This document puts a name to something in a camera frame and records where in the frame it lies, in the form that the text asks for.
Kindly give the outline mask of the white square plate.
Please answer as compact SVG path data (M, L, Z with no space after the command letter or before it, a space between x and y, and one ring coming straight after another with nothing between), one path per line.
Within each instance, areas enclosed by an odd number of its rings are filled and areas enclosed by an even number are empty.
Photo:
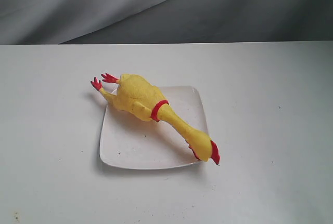
M168 86L161 91L172 109L191 127L208 132L199 92L192 86ZM99 142L99 157L123 169L171 169L198 164L184 138L168 123L143 122L107 105Z

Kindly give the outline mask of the grey backdrop cloth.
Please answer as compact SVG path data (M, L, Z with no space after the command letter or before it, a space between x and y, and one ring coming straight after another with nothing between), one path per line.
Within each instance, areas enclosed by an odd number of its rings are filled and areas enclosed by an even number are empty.
M1 0L1 44L332 40L332 0Z

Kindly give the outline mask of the yellow rubber chicken toy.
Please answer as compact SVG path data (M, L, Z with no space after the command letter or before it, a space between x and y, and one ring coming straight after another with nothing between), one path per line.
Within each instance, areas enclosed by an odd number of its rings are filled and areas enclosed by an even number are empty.
M108 73L96 77L91 85L117 110L128 112L144 122L164 121L170 124L186 141L194 157L207 162L220 163L217 144L211 137L191 127L171 108L161 89L136 74L122 74L116 78Z

